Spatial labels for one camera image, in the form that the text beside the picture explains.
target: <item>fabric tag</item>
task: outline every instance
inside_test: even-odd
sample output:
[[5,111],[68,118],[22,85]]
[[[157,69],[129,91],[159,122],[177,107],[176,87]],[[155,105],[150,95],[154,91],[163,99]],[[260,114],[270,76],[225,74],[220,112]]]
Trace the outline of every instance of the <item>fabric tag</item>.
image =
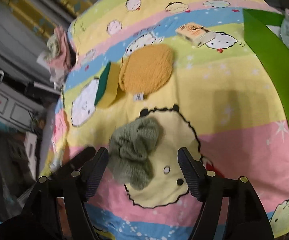
[[138,94],[135,94],[133,96],[133,101],[143,101],[144,99],[144,94],[143,93],[138,93]]

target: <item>bed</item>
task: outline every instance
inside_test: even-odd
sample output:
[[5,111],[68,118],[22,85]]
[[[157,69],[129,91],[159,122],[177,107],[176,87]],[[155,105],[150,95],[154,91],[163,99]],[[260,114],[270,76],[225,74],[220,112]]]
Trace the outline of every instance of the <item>bed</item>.
[[[41,175],[49,175],[87,145],[108,147],[115,128],[138,118],[143,109],[176,109],[216,170],[226,178],[246,176],[251,181],[274,236],[288,233],[289,127],[275,86],[244,40],[243,8],[278,13],[264,0],[100,0],[74,20],[68,36],[77,62],[56,105]],[[196,48],[178,37],[175,29],[188,22],[216,32],[219,44]],[[118,91],[110,107],[85,107],[84,117],[76,120],[76,99],[92,87],[108,61],[121,64],[134,44],[159,43],[174,50],[174,69],[165,86],[143,101]],[[177,114],[168,118],[171,124],[178,120]],[[158,162],[175,165],[175,158],[172,152]],[[157,174],[153,181],[163,187],[134,191],[105,171],[86,204],[99,234],[123,240],[189,237],[201,204],[185,182],[180,189],[175,176]],[[222,239],[227,205],[224,200],[215,239]]]

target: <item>yellow sponge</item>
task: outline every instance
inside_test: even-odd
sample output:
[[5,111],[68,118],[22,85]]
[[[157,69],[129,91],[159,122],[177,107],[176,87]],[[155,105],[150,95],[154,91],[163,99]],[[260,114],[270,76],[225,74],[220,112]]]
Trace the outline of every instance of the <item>yellow sponge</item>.
[[103,77],[104,81],[103,84],[105,85],[105,90],[100,92],[100,98],[95,102],[95,105],[98,108],[107,108],[112,104],[112,102],[117,97],[117,89],[118,89],[118,79],[119,79],[119,72],[120,66],[117,63],[109,62],[106,69],[109,69],[108,72],[104,71],[103,75],[101,74],[99,79],[99,86],[100,87],[100,80]]
[[123,62],[119,86],[132,94],[153,93],[169,80],[172,63],[173,51],[165,44],[140,48]]

